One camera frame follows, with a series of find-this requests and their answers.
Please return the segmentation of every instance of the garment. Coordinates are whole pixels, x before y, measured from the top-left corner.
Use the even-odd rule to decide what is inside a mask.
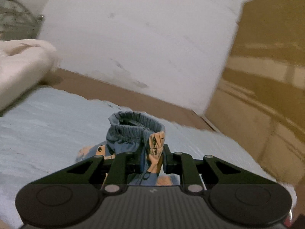
[[[170,177],[159,177],[162,166],[165,127],[154,118],[139,112],[120,111],[109,117],[110,128],[106,141],[82,148],[76,158],[80,162],[95,155],[105,159],[141,149],[141,174],[135,174],[129,185],[172,185]]]

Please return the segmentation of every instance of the silver screw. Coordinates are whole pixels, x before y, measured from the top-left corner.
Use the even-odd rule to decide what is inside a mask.
[[[198,193],[198,192],[202,191],[203,188],[198,184],[192,184],[192,185],[188,186],[188,190],[193,193]]]
[[[114,193],[120,190],[120,187],[115,184],[109,184],[105,187],[105,190],[109,193]]]

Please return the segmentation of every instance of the bed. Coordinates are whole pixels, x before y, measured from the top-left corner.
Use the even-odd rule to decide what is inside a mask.
[[[16,49],[18,46],[20,50],[19,47],[27,45],[26,50],[10,56],[4,50],[0,59],[0,75],[14,70],[4,68],[4,62],[7,63],[6,67],[23,64],[19,75],[14,73],[6,82],[0,83],[0,90],[4,85],[5,89],[2,90],[18,90],[14,97],[10,96],[11,92],[0,92],[0,100],[6,100],[0,107],[0,219],[11,228],[18,228],[22,221],[14,203],[17,192],[29,182],[74,164],[81,148],[105,140],[111,114],[130,109],[108,101],[87,100],[79,95],[37,85],[57,67],[56,50],[49,43],[35,39],[0,43],[0,49],[8,46]],[[27,55],[27,51],[33,48],[37,51]],[[165,143],[172,152],[182,151],[197,159],[211,154],[274,180],[234,140],[219,133],[156,119],[166,128]],[[285,187],[295,206],[294,189],[289,185]]]

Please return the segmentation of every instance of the mattress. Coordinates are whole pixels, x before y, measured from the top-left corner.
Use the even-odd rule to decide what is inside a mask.
[[[0,219],[18,228],[22,221],[14,203],[17,192],[29,182],[74,164],[82,147],[104,141],[109,116],[120,110],[130,109],[46,86],[36,87],[14,103],[0,117]],[[182,151],[197,159],[211,154],[274,180],[234,140],[157,119],[166,128],[165,143],[172,152]],[[295,204],[293,188],[286,188]]]

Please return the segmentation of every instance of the round joint cover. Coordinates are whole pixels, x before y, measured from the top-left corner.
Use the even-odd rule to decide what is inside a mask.
[[[240,225],[266,227],[285,219],[292,200],[289,192],[274,184],[216,184],[209,197],[221,216]]]
[[[16,196],[22,220],[41,228],[74,225],[94,211],[98,191],[91,184],[28,184]]]

